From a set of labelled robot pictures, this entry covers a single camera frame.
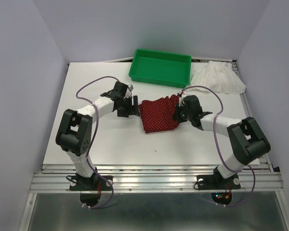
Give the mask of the red polka dot skirt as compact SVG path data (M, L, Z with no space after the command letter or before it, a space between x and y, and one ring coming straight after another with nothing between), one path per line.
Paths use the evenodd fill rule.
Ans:
M143 100L139 105L143 130L146 134L174 130L179 123L173 119L178 95L166 96L155 101Z

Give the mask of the white skirt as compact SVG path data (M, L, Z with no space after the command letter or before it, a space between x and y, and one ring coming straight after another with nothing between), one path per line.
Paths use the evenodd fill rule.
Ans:
M233 71L230 63L216 61L209 61L197 69L191 77L190 85L204 86L226 94L242 94L246 90L246 85Z

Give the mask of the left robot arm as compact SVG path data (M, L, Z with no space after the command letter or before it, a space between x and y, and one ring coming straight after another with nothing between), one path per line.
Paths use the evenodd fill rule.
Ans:
M94 102L78 110L64 111L55 142L73 162L76 175L88 190L97 186L97 169L91 162L89 151L95 139L99 119L114 111L118 117L139 116L138 96L133 86L117 81L112 90L102 93Z

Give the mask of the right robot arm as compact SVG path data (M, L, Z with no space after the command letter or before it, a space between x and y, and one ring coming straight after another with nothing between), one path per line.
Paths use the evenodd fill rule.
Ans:
M173 119L178 123L188 121L199 130L213 132L215 145L222 161L212 175L213 185L218 188L227 185L230 177L271 151L268 139L253 117L240 120L204 112L195 95L179 96ZM233 153L226 160L221 155L217 134L228 137L230 140Z

